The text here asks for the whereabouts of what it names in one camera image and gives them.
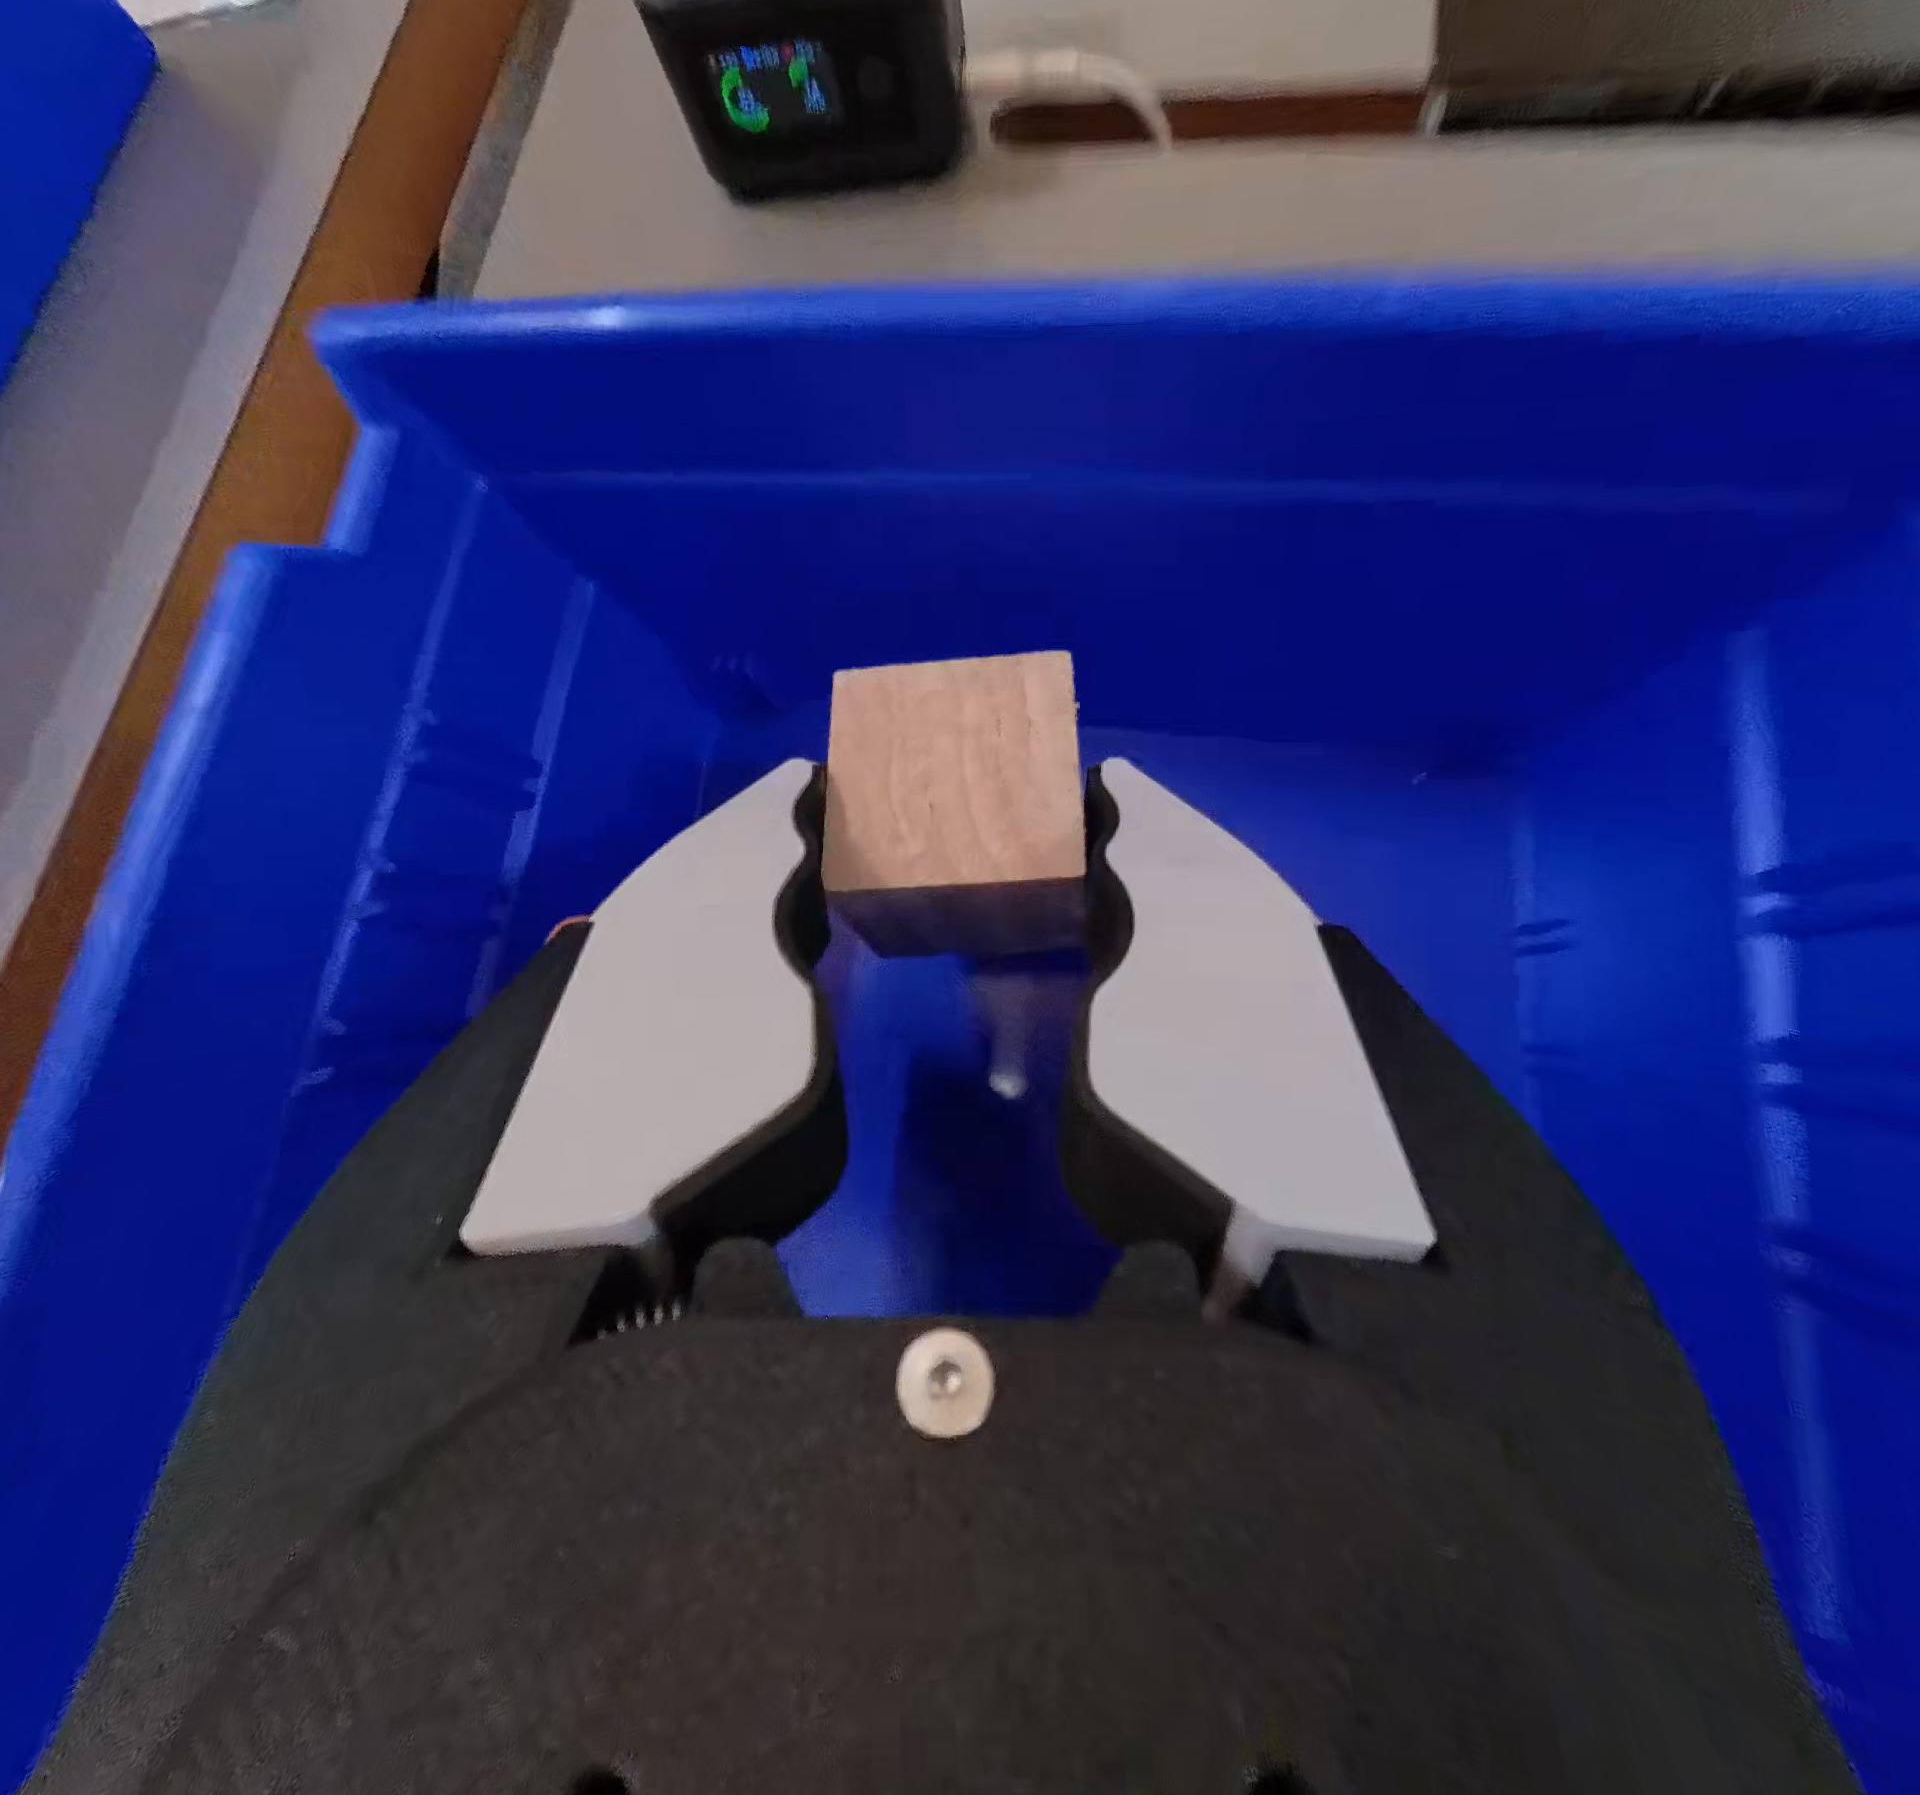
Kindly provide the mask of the blue plastic bin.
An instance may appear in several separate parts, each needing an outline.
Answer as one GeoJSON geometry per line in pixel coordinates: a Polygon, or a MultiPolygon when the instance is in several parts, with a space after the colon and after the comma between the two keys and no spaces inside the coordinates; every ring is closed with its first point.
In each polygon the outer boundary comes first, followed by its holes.
{"type": "Polygon", "coordinates": [[[317,328],[5,1165],[5,1791],[243,1294],[838,669],[1065,647],[1542,1132],[1917,1791],[1917,286],[1121,282],[317,328]]]}

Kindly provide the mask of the black battery charger case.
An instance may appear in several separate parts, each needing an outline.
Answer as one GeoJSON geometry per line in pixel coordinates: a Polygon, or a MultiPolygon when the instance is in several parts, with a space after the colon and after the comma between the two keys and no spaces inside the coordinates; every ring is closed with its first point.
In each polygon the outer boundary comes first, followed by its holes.
{"type": "Polygon", "coordinates": [[[634,0],[706,172],[741,203],[943,176],[969,126],[963,0],[634,0]]]}

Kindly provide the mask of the blue bin with tag label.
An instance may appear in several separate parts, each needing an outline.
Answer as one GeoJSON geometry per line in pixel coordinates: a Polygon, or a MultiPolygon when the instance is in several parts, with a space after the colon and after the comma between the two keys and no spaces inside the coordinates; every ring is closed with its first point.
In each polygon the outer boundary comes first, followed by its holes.
{"type": "Polygon", "coordinates": [[[158,58],[117,0],[3,0],[3,375],[155,80],[158,58]]]}

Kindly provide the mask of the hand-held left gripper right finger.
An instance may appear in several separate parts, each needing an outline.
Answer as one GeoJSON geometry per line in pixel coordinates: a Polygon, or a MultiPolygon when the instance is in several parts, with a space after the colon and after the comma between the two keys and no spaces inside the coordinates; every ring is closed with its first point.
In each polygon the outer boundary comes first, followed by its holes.
{"type": "Polygon", "coordinates": [[[1072,1205],[1118,1250],[1187,1254],[1224,1309],[1295,1254],[1428,1263],[1439,1229],[1312,906],[1129,757],[1092,769],[1086,812],[1072,1205]]]}

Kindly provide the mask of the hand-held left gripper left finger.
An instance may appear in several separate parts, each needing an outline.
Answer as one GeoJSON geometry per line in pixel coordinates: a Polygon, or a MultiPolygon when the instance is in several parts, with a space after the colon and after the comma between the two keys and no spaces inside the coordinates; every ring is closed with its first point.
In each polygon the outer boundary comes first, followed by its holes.
{"type": "Polygon", "coordinates": [[[831,1200],[853,1132],[825,810],[825,769],[782,763],[598,904],[460,1227],[470,1254],[624,1253],[689,1294],[715,1247],[775,1247],[831,1200]]]}

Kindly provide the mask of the blue striped wooden cube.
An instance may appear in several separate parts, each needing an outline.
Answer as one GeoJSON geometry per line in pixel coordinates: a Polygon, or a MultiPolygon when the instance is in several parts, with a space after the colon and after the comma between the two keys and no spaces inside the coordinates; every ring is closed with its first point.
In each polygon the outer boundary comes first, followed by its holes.
{"type": "Polygon", "coordinates": [[[1087,823],[1067,649],[840,669],[829,910],[883,958],[1080,946],[1087,823]]]}

